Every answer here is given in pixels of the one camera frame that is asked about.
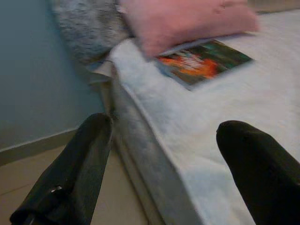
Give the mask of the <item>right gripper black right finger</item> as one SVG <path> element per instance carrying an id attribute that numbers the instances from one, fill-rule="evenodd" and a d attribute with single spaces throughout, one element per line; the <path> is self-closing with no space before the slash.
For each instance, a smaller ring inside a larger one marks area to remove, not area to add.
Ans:
<path id="1" fill-rule="evenodd" d="M 257 225 L 300 223 L 300 164 L 271 135 L 242 121 L 222 122 L 218 148 Z"/>

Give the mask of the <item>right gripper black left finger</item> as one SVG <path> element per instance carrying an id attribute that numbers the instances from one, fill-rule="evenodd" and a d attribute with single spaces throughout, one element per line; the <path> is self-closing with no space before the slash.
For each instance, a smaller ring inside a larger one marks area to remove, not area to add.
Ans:
<path id="1" fill-rule="evenodd" d="M 43 171 L 9 220 L 13 225 L 89 225 L 112 146 L 104 113 L 89 116 Z"/>

